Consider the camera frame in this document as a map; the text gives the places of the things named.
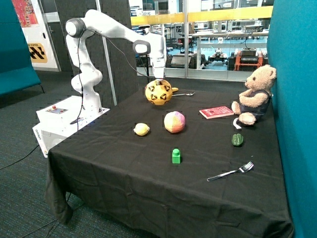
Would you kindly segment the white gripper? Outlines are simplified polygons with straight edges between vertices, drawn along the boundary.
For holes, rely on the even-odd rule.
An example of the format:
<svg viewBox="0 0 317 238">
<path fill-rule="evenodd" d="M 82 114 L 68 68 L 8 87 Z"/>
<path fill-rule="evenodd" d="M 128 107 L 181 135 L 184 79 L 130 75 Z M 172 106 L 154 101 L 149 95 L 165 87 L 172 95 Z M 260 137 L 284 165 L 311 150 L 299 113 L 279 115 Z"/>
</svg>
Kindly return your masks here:
<svg viewBox="0 0 317 238">
<path fill-rule="evenodd" d="M 156 85 L 161 85 L 161 80 L 164 79 L 165 60 L 164 58 L 150 58 L 150 62 Z"/>
</svg>

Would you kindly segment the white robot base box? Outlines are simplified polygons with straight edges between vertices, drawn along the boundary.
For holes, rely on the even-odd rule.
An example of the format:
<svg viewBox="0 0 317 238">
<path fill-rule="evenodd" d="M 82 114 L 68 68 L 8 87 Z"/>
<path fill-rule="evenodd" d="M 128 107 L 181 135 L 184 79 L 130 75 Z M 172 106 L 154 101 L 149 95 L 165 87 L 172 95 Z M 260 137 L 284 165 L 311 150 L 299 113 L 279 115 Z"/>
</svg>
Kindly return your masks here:
<svg viewBox="0 0 317 238">
<path fill-rule="evenodd" d="M 80 96 L 70 96 L 36 111 L 40 122 L 33 127 L 33 133 L 43 156 L 46 158 L 50 149 L 108 111 L 108 108 L 88 110 Z"/>
</svg>

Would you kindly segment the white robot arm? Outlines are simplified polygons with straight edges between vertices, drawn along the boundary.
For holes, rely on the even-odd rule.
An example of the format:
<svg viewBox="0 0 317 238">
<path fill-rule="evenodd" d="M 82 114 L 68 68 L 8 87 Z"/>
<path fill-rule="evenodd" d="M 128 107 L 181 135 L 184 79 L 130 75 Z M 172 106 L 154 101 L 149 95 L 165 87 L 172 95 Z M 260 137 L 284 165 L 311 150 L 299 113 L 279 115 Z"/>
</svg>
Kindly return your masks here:
<svg viewBox="0 0 317 238">
<path fill-rule="evenodd" d="M 72 78 L 72 87 L 83 97 L 82 108 L 89 113 L 99 113 L 102 110 L 100 96 L 93 87 L 103 78 L 91 62 L 86 47 L 86 39 L 94 34 L 105 38 L 122 38 L 133 44 L 133 50 L 139 55 L 148 55 L 155 77 L 155 83 L 160 84 L 164 78 L 166 62 L 165 39 L 154 33 L 138 34 L 117 22 L 108 15 L 91 9 L 83 18 L 72 18 L 66 22 L 66 44 L 72 63 L 80 73 Z"/>
</svg>

